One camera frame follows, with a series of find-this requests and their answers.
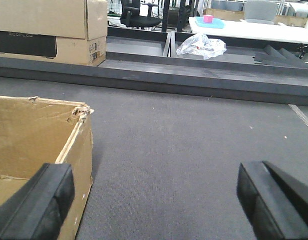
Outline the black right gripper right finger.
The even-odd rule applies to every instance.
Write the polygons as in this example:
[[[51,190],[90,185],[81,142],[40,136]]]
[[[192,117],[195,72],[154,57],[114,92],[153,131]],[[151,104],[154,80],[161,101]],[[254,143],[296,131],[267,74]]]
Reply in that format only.
[[[308,240],[308,185],[268,161],[242,162],[237,197],[260,240]]]

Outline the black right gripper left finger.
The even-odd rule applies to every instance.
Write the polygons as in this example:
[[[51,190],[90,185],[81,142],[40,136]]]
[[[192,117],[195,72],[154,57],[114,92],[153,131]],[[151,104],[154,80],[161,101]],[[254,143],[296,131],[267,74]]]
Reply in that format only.
[[[56,240],[74,197],[72,166],[44,163],[0,206],[0,240]]]

